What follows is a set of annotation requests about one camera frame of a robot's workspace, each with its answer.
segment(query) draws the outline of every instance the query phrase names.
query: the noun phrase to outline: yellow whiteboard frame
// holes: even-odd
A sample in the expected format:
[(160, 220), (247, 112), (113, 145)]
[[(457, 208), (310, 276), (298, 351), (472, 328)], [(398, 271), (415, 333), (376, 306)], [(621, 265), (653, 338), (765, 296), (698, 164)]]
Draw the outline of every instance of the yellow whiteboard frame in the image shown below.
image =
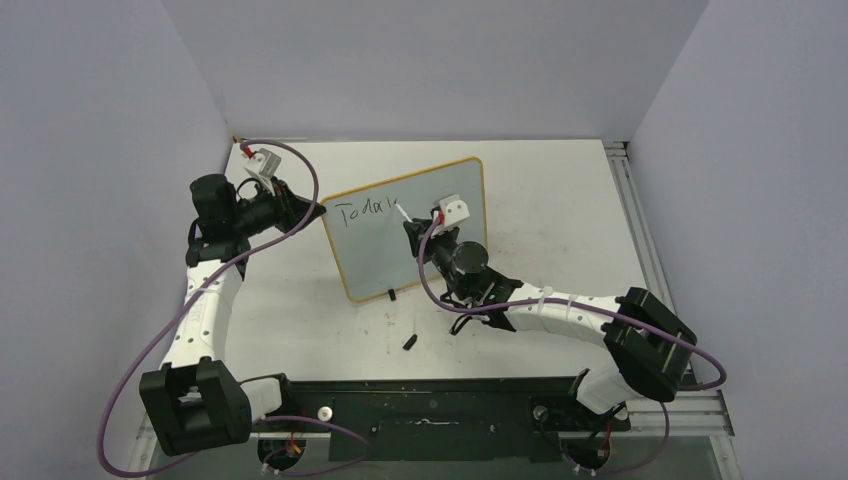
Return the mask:
[[(432, 172), (434, 170), (440, 170), (442, 168), (450, 167), (450, 166), (453, 166), (453, 165), (458, 165), (460, 163), (465, 163), (465, 162), (477, 162), (477, 163), (480, 164), (480, 190), (483, 193), (483, 241), (485, 242), (484, 246), (486, 248), (489, 248), (489, 224), (488, 224), (488, 220), (486, 218), (486, 182), (485, 182), (485, 175), (483, 173), (483, 161), (480, 160), (478, 157), (465, 157), (465, 158), (461, 158), (459, 160), (454, 160), (454, 161), (451, 161), (451, 162), (442, 163), (442, 164), (436, 165), (434, 167), (429, 167), (429, 168), (425, 168), (425, 169), (422, 169), (422, 170), (417, 170), (417, 171), (412, 172), (412, 173), (407, 173), (406, 175), (400, 175), (398, 177), (392, 177), (392, 178), (389, 178), (389, 179), (386, 179), (386, 180), (381, 180), (379, 182), (370, 183), (370, 184), (362, 186), (362, 187), (357, 187), (357, 188), (353, 188), (353, 189), (350, 189), (350, 190), (345, 190), (343, 192), (334, 193), (332, 195), (328, 195), (328, 196), (324, 197), (321, 200), (321, 205), (324, 205), (326, 207), (327, 206), (326, 203), (328, 201), (339, 198), (339, 197), (343, 197), (345, 195), (349, 195), (351, 193), (361, 192), (363, 190), (368, 190), (368, 189), (371, 189), (371, 188), (374, 188), (374, 187), (379, 187), (379, 186), (385, 185), (387, 183), (397, 182), (398, 180), (403, 180), (405, 178), (414, 177), (416, 175), (421, 175), (423, 173), (429, 173), (429, 172)], [(353, 298), (353, 297), (350, 296), (350, 289), (348, 288), (348, 285), (347, 285), (347, 279), (345, 278), (344, 270), (342, 269), (342, 264), (341, 264), (341, 262), (339, 262), (339, 256), (336, 253), (336, 245), (335, 245), (335, 243), (333, 243), (333, 236), (330, 235), (330, 229), (327, 226), (327, 216), (322, 215), (321, 221), (324, 223), (324, 231), (327, 232), (327, 240), (330, 242), (330, 249), (333, 251), (333, 259), (336, 261), (336, 268), (339, 270), (339, 276), (341, 276), (341, 278), (342, 278), (342, 285), (344, 285), (344, 287), (345, 287), (345, 295), (347, 295), (347, 298), (351, 302), (361, 303), (361, 302), (367, 302), (368, 300), (373, 300), (377, 297), (382, 297), (383, 295), (388, 295), (388, 291), (386, 291), (386, 292), (376, 293), (374, 295), (370, 295), (370, 296), (364, 297), (364, 298)], [(435, 278), (439, 278), (439, 275), (438, 274), (431, 275), (430, 277), (427, 277), (427, 280), (433, 280)], [(394, 290), (403, 290), (404, 288), (409, 288), (409, 287), (411, 287), (413, 285), (417, 285), (419, 283), (421, 283), (421, 282), (416, 280), (414, 282), (409, 282), (407, 284), (395, 287)]]

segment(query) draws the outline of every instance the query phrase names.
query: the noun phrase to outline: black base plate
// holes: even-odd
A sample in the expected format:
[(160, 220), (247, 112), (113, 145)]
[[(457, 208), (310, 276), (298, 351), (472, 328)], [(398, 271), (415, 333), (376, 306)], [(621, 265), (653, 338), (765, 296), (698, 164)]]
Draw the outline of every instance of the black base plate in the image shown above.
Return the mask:
[[(537, 405), (549, 409), (544, 429), (551, 437), (558, 431), (588, 434), (598, 417), (568, 397), (573, 380), (292, 382), (291, 403), (283, 410), (315, 416), (319, 408), (331, 407), (333, 423), (372, 442), (374, 461), (527, 457), (536, 462), (558, 462), (562, 456), (542, 439), (532, 411)], [(615, 420), (612, 427), (629, 430), (630, 423)], [(254, 431), (287, 428), (270, 424), (256, 426)], [(305, 430), (329, 431), (313, 426)], [(356, 440), (332, 433), (330, 461), (350, 460), (364, 452)]]

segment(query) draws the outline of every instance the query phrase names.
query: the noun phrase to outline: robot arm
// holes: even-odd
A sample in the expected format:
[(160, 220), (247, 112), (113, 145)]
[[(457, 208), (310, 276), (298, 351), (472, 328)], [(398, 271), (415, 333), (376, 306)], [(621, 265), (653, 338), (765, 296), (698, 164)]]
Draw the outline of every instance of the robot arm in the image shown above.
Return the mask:
[[(577, 400), (595, 414), (634, 398), (674, 399), (691, 352), (620, 320), (571, 306), (571, 302), (578, 302), (618, 311), (694, 345), (694, 333), (650, 292), (633, 287), (623, 297), (581, 296), (508, 278), (488, 266), (489, 255), (482, 245), (457, 242), (459, 225), (469, 218), (468, 206), (458, 196), (440, 200), (431, 213), (432, 219), (409, 219), (404, 229), (412, 255), (417, 257), (425, 233), (433, 222), (438, 223), (427, 240), (424, 261), (432, 262), (445, 279), (448, 291), (442, 301), (455, 307), (481, 307), (539, 299), (530, 305), (495, 308), (475, 316), (493, 328), (565, 335), (609, 351), (614, 364), (590, 370), (577, 379)], [(564, 300), (565, 305), (544, 303), (546, 298)]]
[[(266, 149), (248, 159), (245, 169), (257, 184), (250, 199), (237, 199), (236, 188), (221, 174), (191, 184), (198, 218), (189, 232), (185, 301), (199, 297), (179, 323), (159, 370), (142, 374), (139, 384), (145, 410), (167, 455), (245, 442), (253, 422), (282, 402), (283, 376), (242, 388), (223, 362), (233, 302), (247, 260), (199, 288), (224, 263), (248, 251), (251, 236), (270, 227), (288, 232), (304, 218), (311, 202), (274, 177), (279, 163), (280, 157)], [(325, 211), (317, 205), (308, 222)]]

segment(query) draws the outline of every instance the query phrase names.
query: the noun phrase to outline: white wall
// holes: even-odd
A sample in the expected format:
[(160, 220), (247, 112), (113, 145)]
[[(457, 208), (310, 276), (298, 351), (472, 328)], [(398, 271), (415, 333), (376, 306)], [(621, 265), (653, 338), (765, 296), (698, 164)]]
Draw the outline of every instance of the white wall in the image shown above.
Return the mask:
[(165, 0), (230, 127), (630, 139), (706, 0)]
[[(0, 477), (107, 476), (100, 413), (176, 310), (188, 184), (229, 143), (158, 0), (0, 2)], [(137, 382), (123, 399), (125, 468)]]
[(712, 0), (630, 149), (675, 305), (728, 367), (748, 480), (845, 478), (846, 19)]

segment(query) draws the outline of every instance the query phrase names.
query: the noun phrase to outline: white table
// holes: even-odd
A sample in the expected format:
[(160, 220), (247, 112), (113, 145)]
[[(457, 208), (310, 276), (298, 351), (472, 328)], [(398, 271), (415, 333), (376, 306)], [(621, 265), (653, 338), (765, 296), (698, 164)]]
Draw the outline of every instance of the white table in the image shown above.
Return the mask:
[[(600, 141), (293, 143), (331, 193), (475, 155), (483, 160), (490, 265), (567, 293), (623, 295), (644, 287), (636, 250)], [(277, 176), (311, 196), (306, 168), (279, 151)], [(246, 178), (236, 147), (226, 175)], [(269, 230), (253, 246), (280, 235)], [(444, 283), (433, 282), (437, 293)], [(504, 378), (576, 375), (611, 362), (601, 349), (537, 332), (510, 333), (456, 315), (420, 286), (370, 302), (344, 293), (320, 221), (248, 261), (226, 346), (236, 378), (286, 373), (293, 380)], [(412, 333), (418, 343), (401, 346)]]

